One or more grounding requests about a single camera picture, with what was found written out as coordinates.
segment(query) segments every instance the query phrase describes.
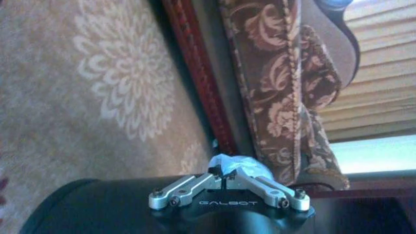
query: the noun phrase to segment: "beige shade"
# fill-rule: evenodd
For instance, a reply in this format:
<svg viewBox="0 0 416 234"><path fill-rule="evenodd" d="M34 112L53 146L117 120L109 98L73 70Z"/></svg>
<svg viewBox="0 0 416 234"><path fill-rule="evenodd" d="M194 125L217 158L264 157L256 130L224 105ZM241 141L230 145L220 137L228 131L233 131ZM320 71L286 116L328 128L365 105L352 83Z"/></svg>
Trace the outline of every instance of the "beige shade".
<svg viewBox="0 0 416 234"><path fill-rule="evenodd" d="M358 72L320 111L329 140L416 130L416 0L364 0L345 22L361 49Z"/></svg>

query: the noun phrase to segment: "red wooden trim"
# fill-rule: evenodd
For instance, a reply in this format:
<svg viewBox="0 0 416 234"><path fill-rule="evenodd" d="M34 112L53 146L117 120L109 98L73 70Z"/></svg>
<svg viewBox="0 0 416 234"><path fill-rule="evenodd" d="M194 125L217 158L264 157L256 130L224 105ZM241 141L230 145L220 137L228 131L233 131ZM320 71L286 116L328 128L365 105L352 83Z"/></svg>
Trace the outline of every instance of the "red wooden trim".
<svg viewBox="0 0 416 234"><path fill-rule="evenodd" d="M368 197L414 197L416 188L368 189L317 192L308 194L310 198L368 198Z"/></svg>
<svg viewBox="0 0 416 234"><path fill-rule="evenodd" d="M190 0L162 0L220 151L237 154Z"/></svg>

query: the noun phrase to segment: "brown floral sofa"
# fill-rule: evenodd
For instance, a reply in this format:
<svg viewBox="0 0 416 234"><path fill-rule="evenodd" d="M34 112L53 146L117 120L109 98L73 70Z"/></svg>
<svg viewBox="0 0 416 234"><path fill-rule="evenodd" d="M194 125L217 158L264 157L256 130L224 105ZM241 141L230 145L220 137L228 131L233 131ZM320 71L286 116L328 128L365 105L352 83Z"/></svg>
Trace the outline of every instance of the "brown floral sofa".
<svg viewBox="0 0 416 234"><path fill-rule="evenodd" d="M341 20L348 2L324 3L178 0L165 8L181 50L197 47L190 58L209 70L194 72L194 83L217 87L225 118L210 126L220 147L234 144L222 151L254 156L285 185L332 190L349 183L317 112L354 76L358 47Z"/></svg>

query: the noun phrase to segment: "black surface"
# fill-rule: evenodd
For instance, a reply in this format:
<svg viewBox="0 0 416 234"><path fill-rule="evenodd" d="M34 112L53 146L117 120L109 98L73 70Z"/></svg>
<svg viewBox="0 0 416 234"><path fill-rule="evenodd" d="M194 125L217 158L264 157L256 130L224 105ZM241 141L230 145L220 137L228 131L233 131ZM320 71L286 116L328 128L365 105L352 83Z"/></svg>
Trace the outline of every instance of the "black surface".
<svg viewBox="0 0 416 234"><path fill-rule="evenodd" d="M150 210L152 189L178 178L76 181L46 198L21 233L414 233L393 197L312 199L313 215L274 209L249 191L206 190L192 205Z"/></svg>
<svg viewBox="0 0 416 234"><path fill-rule="evenodd" d="M21 233L310 233L313 209L274 209L249 191L202 191L189 206L150 210L152 189L177 179L97 181L76 187L52 206L48 202L48 209L40 205ZM204 205L208 201L222 205Z"/></svg>

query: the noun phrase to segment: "dark wood edge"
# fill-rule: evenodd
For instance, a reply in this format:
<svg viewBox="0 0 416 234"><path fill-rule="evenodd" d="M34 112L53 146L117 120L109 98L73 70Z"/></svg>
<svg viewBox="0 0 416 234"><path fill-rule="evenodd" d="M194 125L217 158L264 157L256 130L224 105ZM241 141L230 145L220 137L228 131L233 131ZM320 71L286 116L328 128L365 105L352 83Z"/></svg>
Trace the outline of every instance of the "dark wood edge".
<svg viewBox="0 0 416 234"><path fill-rule="evenodd" d="M414 197L416 188L328 191L308 194L310 198Z"/></svg>
<svg viewBox="0 0 416 234"><path fill-rule="evenodd" d="M190 0L162 0L176 39L201 99L204 112L222 153L237 154L201 31Z"/></svg>
<svg viewBox="0 0 416 234"><path fill-rule="evenodd" d="M340 6L338 8L328 7L325 5L325 0L314 0L314 3L317 5L318 9L321 10L321 12L324 13L324 15L328 17L328 19L332 21L332 23L336 25L336 27L340 29L340 31L346 36L346 38L352 44L353 50L354 50L356 68L354 68L354 71L353 71L353 74L352 74L352 77L350 77L348 84L345 84L345 85L342 84L342 87L345 88L350 84L350 82L352 82L352 80L357 74L358 65L360 65L360 58L361 58L360 45L358 45L357 38L353 35L353 33L350 32L350 30L345 24L345 21L344 21L344 12L345 12L346 6L352 3L352 0L345 0L342 3L342 6Z"/></svg>

